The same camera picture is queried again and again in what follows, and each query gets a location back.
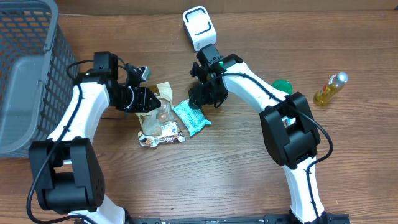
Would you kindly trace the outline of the brown mushroom packet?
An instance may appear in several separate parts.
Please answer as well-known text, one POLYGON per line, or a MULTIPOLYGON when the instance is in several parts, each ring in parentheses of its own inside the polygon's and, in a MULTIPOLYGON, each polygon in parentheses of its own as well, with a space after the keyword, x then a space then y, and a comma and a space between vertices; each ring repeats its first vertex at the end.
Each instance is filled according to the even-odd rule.
POLYGON ((161 102, 161 106, 147 113, 136 113, 141 125, 138 132, 139 144, 144 147, 157 147, 160 143, 185 142, 185 136, 172 114, 170 83, 158 83, 149 89, 161 102))

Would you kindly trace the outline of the teal white pack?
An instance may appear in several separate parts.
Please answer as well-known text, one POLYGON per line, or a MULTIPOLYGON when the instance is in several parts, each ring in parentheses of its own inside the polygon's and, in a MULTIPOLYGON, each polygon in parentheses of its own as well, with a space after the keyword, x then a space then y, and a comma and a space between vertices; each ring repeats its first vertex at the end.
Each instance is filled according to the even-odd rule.
POLYGON ((211 121, 205 118, 201 109, 190 107, 189 100, 181 101, 172 109, 188 129, 190 137, 200 132, 206 125, 211 125, 211 121))

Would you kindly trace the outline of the green lid jar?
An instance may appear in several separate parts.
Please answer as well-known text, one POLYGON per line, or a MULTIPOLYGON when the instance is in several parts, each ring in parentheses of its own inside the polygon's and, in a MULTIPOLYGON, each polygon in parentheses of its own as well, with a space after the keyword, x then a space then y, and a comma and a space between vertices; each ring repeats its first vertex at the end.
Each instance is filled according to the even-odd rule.
POLYGON ((287 93, 288 95, 291 95, 293 92, 292 84, 287 80, 276 80, 272 83, 271 86, 277 90, 287 93))

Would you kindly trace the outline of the yellow oil bottle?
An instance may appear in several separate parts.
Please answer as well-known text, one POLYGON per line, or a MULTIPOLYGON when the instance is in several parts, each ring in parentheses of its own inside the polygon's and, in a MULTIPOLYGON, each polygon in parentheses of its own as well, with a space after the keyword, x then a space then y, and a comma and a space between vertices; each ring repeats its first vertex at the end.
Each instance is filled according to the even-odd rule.
POLYGON ((328 102, 343 89, 345 83, 348 81, 348 74, 345 72, 340 72, 334 74, 330 77, 327 83, 323 86, 321 90, 318 90, 314 97, 313 102, 317 106, 326 106, 328 102))

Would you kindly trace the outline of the green freshening pouch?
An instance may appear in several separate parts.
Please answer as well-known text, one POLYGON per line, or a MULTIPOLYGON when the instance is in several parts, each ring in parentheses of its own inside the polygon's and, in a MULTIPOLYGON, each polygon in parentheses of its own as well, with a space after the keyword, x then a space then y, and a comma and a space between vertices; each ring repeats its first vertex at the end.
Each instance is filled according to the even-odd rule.
POLYGON ((290 126, 296 122, 296 118, 289 118, 288 116, 284 116, 282 118, 282 122, 283 122, 284 126, 287 128, 288 126, 290 126))

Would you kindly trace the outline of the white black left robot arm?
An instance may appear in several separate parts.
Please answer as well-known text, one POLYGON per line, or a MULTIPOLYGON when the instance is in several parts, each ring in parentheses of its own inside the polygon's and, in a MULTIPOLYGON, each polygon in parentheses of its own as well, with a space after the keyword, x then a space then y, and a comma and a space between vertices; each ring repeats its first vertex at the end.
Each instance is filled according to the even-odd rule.
POLYGON ((111 52, 95 52, 93 68, 72 75, 73 95, 57 127, 47 139, 34 141, 29 148, 34 181, 30 187, 26 211, 34 223, 32 199, 37 197, 43 210, 52 210, 60 218, 52 223, 75 220, 76 223, 132 223, 129 212, 116 205, 105 193, 105 180, 93 149, 98 123, 109 107, 129 113, 146 113, 161 106, 147 87, 150 70, 125 63, 111 52))

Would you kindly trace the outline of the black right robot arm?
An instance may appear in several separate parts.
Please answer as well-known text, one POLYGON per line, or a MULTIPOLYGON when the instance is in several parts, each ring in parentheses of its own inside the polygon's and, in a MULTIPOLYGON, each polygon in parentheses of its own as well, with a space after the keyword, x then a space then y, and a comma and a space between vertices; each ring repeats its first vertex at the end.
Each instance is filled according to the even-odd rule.
POLYGON ((290 222, 326 223, 327 215, 315 177, 319 125, 307 99, 289 95, 255 75, 235 54, 224 57, 213 44, 200 49, 191 76, 199 83, 188 92, 191 108, 219 107, 229 93, 259 114, 264 144, 273 161, 283 167, 290 191, 290 222))

